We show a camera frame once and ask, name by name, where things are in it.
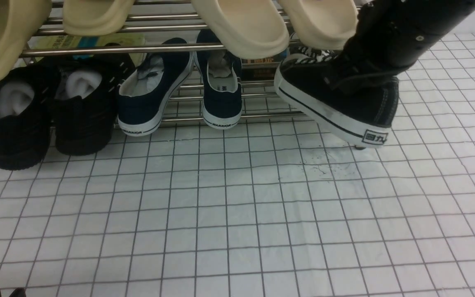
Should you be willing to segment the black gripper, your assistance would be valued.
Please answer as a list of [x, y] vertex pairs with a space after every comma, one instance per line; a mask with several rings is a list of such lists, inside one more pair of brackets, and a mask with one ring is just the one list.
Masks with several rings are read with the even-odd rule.
[[377, 87], [415, 64], [403, 51], [370, 52], [358, 40], [350, 40], [343, 51], [330, 60], [330, 88], [343, 94]]

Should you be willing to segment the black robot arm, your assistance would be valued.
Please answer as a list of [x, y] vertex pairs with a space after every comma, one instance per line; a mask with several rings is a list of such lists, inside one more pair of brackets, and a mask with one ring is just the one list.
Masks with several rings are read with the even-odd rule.
[[475, 0], [372, 0], [355, 34], [323, 72], [332, 90], [353, 94], [409, 69], [475, 11]]

